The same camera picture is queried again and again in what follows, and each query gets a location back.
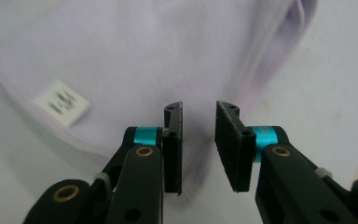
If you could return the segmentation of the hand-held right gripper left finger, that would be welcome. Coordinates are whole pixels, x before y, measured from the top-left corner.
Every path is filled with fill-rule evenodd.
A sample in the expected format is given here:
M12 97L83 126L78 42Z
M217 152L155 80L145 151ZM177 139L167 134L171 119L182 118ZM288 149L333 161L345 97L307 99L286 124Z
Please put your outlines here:
M159 147L163 158L164 189L182 194L183 103L164 107L163 127L137 127L134 144Z

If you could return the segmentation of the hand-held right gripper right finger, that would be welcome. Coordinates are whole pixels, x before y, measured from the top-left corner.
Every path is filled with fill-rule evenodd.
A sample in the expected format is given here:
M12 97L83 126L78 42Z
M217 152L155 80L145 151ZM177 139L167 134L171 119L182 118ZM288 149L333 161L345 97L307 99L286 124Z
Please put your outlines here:
M261 161L264 147L277 143L277 131L274 126L245 126L236 105L217 101L214 141L232 190L246 192L253 163Z

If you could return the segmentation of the lilac printed towel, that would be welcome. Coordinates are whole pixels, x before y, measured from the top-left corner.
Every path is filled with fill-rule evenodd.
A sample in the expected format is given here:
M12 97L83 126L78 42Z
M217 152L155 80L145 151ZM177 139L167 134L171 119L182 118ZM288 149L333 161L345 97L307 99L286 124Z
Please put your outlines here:
M307 29L317 0L63 0L0 43L0 84L26 118L105 163L126 128L181 102L184 207L213 150L215 105L247 106Z

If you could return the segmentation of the white foam mat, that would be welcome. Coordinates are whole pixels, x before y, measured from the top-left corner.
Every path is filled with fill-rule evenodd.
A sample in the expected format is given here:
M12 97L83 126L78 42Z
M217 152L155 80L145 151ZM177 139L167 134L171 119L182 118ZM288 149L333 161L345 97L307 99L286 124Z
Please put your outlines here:
M0 0L0 43L62 1ZM302 153L349 188L358 177L358 0L317 0L287 59L250 104L237 106L247 125L283 127ZM105 164L38 128L0 84L0 224L22 224L50 185L90 181ZM180 195L165 196L164 224L262 224L254 194L228 184L214 141L198 196L184 207L170 204L172 196Z

